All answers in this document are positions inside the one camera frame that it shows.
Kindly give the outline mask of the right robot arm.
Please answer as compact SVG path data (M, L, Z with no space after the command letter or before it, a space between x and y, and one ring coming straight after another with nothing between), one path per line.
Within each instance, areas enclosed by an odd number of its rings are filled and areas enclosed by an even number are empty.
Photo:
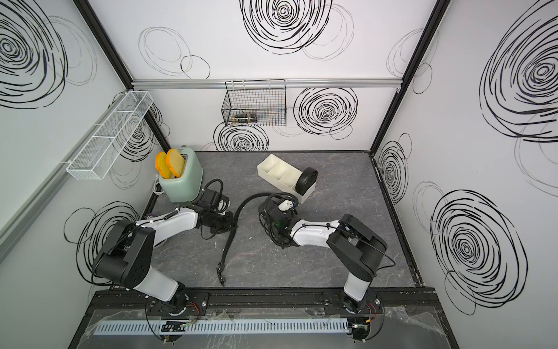
M298 199L290 193L268 196L258 208L264 232L281 248L330 249L348 271L341 301L348 311L359 313L386 257L387 243L353 215L345 214L329 222L310 222L298 217L298 206Z

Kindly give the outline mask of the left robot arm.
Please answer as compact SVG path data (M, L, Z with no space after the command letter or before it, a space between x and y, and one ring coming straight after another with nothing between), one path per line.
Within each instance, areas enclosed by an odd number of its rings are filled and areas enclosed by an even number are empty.
M189 303L184 286L152 266L155 246L169 238L199 228L212 234L230 231L235 223L230 200L220 190L203 188L192 203L151 219L120 220L111 228L92 274L126 289L134 289L165 305L182 309Z

